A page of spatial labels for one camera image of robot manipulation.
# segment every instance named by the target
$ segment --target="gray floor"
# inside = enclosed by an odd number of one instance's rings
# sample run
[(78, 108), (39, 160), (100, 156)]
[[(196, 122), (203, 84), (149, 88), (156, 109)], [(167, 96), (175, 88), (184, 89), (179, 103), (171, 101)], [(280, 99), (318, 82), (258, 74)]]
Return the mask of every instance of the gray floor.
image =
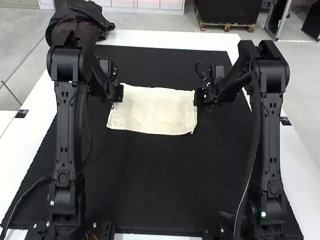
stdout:
[[(49, 48), (43, 36), (52, 14), (51, 10), (0, 8), (0, 79), (6, 82), (21, 103), (46, 69)], [(117, 29), (200, 31), (190, 3), (185, 7), (184, 16), (120, 12), (105, 12), (104, 15), (115, 22)], [(242, 39), (251, 39), (255, 44), (262, 39), (270, 39), (263, 29), (266, 17), (265, 13), (260, 14), (254, 33), (243, 28), (232, 28), (230, 32), (239, 34)], [(280, 39), (307, 40), (299, 25), (299, 18), (291, 14)], [(206, 32), (224, 31), (216, 27)], [(283, 109), (320, 170), (320, 43), (277, 42), (276, 45), (291, 69)], [(20, 104), (2, 87), (0, 110), (19, 108)]]

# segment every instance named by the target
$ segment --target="white towel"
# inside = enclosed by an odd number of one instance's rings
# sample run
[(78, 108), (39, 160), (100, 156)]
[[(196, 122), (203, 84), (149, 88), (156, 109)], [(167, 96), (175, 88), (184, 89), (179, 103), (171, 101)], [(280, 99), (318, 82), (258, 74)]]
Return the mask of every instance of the white towel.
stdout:
[(195, 91), (122, 83), (123, 102), (115, 102), (106, 126), (146, 134), (182, 135), (197, 125)]

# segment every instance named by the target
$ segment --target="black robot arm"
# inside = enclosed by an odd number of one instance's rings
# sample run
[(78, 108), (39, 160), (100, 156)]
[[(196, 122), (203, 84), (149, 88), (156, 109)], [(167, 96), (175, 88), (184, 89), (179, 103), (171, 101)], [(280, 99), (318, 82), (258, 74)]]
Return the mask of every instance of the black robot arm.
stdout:
[(239, 58), (227, 75), (223, 77), (219, 66), (213, 66), (207, 87), (198, 88), (195, 95), (198, 106), (212, 106), (233, 102), (244, 87), (257, 125), (239, 208), (236, 215), (220, 213), (219, 238), (273, 240), (282, 235), (286, 216), (287, 198), (280, 172), (280, 113), (290, 69), (271, 40), (261, 41), (258, 47), (250, 40), (241, 40), (238, 51)]
[(85, 235), (85, 176), (82, 125), (88, 93), (112, 104), (122, 102), (115, 64), (95, 56), (98, 28), (76, 31), (60, 27), (47, 55), (57, 102), (56, 159), (47, 206), (55, 239), (81, 240)]

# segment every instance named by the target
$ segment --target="black rubber mat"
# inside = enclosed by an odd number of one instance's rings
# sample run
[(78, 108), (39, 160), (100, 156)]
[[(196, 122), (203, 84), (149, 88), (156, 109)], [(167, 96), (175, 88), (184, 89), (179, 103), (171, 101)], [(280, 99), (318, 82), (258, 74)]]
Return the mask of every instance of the black rubber mat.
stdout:
[[(120, 82), (143, 87), (192, 90), (201, 86), (195, 73), (198, 60), (224, 65), (226, 71), (231, 67), (226, 52), (120, 46), (98, 46), (96, 52), (115, 60)], [(251, 112), (242, 93), (233, 103), (210, 111), (199, 109), (194, 133), (180, 136), (108, 129), (109, 110), (99, 98), (89, 98), (93, 151), (84, 167), (88, 221), (111, 220), (118, 233), (201, 236), (202, 230), (216, 227), (219, 211), (236, 213), (252, 129)], [(52, 173), (55, 146), (56, 120), (8, 213), (26, 189)], [(47, 194), (47, 185), (39, 187), (11, 227), (26, 229), (34, 222), (46, 221)], [(300, 235), (288, 208), (288, 233)]]

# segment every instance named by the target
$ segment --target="white table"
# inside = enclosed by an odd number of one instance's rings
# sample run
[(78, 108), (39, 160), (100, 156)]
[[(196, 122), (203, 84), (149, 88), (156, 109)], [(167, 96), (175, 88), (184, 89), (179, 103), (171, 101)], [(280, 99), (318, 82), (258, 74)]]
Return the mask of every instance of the white table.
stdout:
[[(227, 51), (238, 58), (237, 34), (116, 30), (103, 45)], [(54, 84), (45, 71), (21, 107), (25, 118), (14, 118), (0, 138), (0, 219), (9, 208), (55, 115)], [(280, 165), (284, 189), (305, 240), (318, 240), (320, 172), (292, 126), (280, 125)], [(23, 240), (26, 230), (9, 230), (6, 240)], [(116, 234), (117, 240), (191, 240), (195, 237)]]

